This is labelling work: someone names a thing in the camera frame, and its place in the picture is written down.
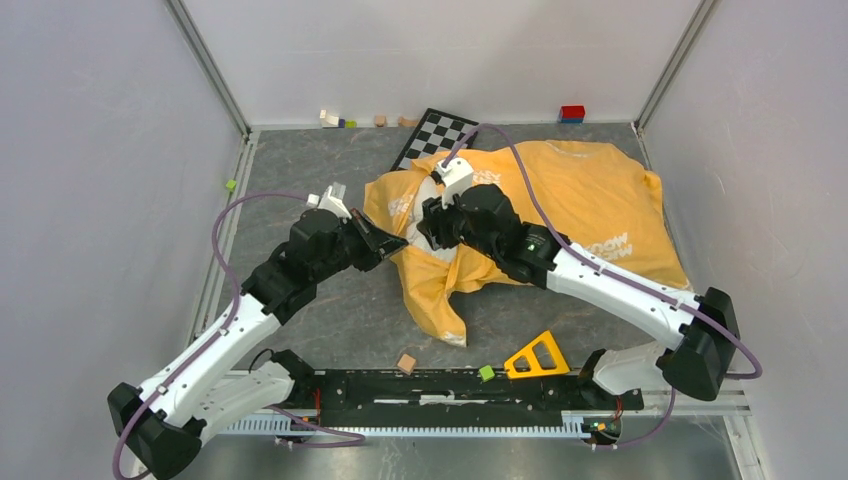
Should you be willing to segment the blue yellow pillowcase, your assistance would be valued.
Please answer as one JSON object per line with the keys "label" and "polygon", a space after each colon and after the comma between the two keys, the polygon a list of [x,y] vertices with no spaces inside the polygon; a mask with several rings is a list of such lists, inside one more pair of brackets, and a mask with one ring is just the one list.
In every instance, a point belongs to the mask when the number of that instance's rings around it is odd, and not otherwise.
{"label": "blue yellow pillowcase", "polygon": [[[536,199],[558,232],[590,254],[655,282],[688,290],[691,284],[666,230],[660,177],[610,143],[540,140],[496,151],[463,150],[475,185],[494,184],[524,221],[540,224]],[[365,187],[366,215],[379,228],[405,238],[412,200],[444,153],[415,160]],[[454,292],[490,283],[510,284],[494,262],[457,246],[448,263],[411,246],[392,257],[404,304],[426,334],[452,346],[467,343],[466,324],[449,304]]]}

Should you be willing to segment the white pillow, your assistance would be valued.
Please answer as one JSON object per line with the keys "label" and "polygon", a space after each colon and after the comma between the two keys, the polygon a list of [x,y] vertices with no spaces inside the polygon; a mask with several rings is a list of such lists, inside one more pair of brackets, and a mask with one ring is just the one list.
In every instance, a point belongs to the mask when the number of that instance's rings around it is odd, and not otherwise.
{"label": "white pillow", "polygon": [[452,262],[457,254],[457,247],[449,249],[433,249],[426,237],[418,230],[418,224],[424,219],[423,202],[430,198],[440,198],[441,191],[436,182],[429,176],[425,177],[412,200],[411,211],[408,216],[405,238],[411,246],[414,246],[431,257]]}

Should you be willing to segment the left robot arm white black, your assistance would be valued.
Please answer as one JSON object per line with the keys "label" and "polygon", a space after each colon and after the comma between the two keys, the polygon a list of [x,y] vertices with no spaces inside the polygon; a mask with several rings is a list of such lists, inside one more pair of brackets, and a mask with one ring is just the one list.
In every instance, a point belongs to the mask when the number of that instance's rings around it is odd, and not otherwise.
{"label": "left robot arm white black", "polygon": [[230,305],[186,350],[139,386],[122,382],[107,396],[119,438],[113,473],[123,476],[129,449],[145,466],[141,478],[171,479],[221,429],[258,409],[284,401],[306,405],[313,379],[279,364],[239,381],[240,392],[214,387],[259,341],[313,301],[318,285],[350,267],[367,272],[407,246],[356,209],[339,215],[304,212],[281,243],[236,290]]}

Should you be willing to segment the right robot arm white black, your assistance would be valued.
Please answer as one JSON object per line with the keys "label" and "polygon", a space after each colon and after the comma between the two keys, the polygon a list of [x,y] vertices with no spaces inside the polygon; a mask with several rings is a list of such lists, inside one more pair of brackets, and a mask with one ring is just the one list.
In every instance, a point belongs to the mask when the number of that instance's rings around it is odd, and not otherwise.
{"label": "right robot arm white black", "polygon": [[602,408],[630,390],[668,385],[701,401],[717,398],[739,341],[732,301],[711,287],[674,290],[588,253],[545,226],[523,222],[493,184],[450,202],[425,199],[417,230],[433,249],[464,245],[509,279],[591,303],[651,336],[626,350],[595,351],[580,370],[580,400]]}

